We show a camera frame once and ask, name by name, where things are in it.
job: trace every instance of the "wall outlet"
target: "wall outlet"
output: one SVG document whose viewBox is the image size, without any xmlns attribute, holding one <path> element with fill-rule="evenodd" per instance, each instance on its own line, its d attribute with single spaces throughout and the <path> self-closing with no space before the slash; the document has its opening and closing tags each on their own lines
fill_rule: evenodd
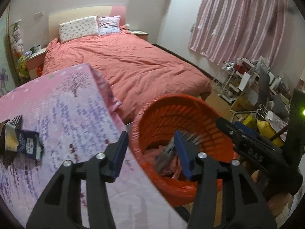
<svg viewBox="0 0 305 229">
<path fill-rule="evenodd" d="M 43 16 L 44 14 L 45 14 L 45 12 L 44 12 L 44 11 L 41 11 L 41 12 L 39 12 L 39 13 L 34 14 L 34 18 L 38 18 L 38 17 L 40 17 L 40 16 Z"/>
</svg>

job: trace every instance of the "floral pillow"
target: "floral pillow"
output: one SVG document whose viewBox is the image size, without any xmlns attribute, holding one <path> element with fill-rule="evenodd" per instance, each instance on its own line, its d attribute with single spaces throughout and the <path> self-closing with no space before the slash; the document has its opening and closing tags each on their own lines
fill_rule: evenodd
<svg viewBox="0 0 305 229">
<path fill-rule="evenodd" d="M 98 16 L 99 35 L 108 33 L 120 33 L 120 19 L 121 16 Z"/>
<path fill-rule="evenodd" d="M 98 35 L 97 16 L 89 16 L 59 25 L 61 43 L 84 36 Z"/>
</svg>

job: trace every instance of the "baseboard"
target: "baseboard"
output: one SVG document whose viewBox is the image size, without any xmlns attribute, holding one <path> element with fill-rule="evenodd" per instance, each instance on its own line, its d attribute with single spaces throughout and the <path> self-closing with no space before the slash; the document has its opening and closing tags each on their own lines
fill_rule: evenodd
<svg viewBox="0 0 305 229">
<path fill-rule="evenodd" d="M 199 68 L 197 65 L 193 64 L 192 62 L 188 61 L 187 59 L 185 59 L 185 58 L 179 56 L 178 54 L 176 54 L 176 53 L 174 53 L 174 52 L 172 52 L 172 51 L 166 49 L 166 48 L 163 47 L 163 46 L 160 46 L 160 45 L 158 45 L 158 44 L 153 44 L 153 45 L 156 46 L 156 47 L 158 47 L 158 48 L 160 48 L 160 49 L 162 49 L 163 51 L 166 51 L 166 52 L 168 52 L 168 53 L 174 55 L 175 57 L 177 57 L 177 58 L 183 60 L 184 62 L 187 62 L 187 63 L 193 65 L 193 66 L 196 67 L 198 70 L 200 70 L 200 71 L 202 72 L 202 74 L 204 74 L 205 76 L 207 76 L 208 78 L 210 78 L 211 80 L 213 80 L 214 77 L 213 77 L 212 75 L 210 75 L 209 73 L 207 73 L 207 72 L 204 71 L 203 69 Z"/>
</svg>

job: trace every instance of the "metal bolt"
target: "metal bolt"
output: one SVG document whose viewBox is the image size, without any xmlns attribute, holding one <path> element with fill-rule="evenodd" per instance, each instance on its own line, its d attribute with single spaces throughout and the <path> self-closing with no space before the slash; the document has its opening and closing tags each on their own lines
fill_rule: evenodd
<svg viewBox="0 0 305 229">
<path fill-rule="evenodd" d="M 198 157 L 200 158 L 200 159 L 205 159 L 205 158 L 207 158 L 207 154 L 205 153 L 205 152 L 199 152 L 198 153 Z"/>
<path fill-rule="evenodd" d="M 233 159 L 231 163 L 234 166 L 239 166 L 240 165 L 240 162 L 237 159 Z"/>
<path fill-rule="evenodd" d="M 71 160 L 66 160 L 65 162 L 63 162 L 63 165 L 64 165 L 65 167 L 69 167 L 71 164 L 72 164 L 72 161 L 71 161 Z"/>
<path fill-rule="evenodd" d="M 104 159 L 106 157 L 106 155 L 104 154 L 104 153 L 98 153 L 97 155 L 96 155 L 96 158 L 97 159 Z"/>
</svg>

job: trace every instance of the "orange plastic basket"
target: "orange plastic basket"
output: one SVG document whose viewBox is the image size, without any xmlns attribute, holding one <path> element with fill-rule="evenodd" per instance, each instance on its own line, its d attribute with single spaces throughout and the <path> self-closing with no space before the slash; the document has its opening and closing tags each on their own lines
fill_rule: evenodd
<svg viewBox="0 0 305 229">
<path fill-rule="evenodd" d="M 194 201 L 197 183 L 173 180 L 157 175 L 143 157 L 146 149 L 167 145 L 176 130 L 204 136 L 201 151 L 214 159 L 230 162 L 237 157 L 231 139 L 216 128 L 219 114 L 201 99 L 189 95 L 163 95 L 147 103 L 132 124 L 130 148 L 142 169 L 173 206 Z M 222 189 L 221 180 L 218 190 Z"/>
</svg>

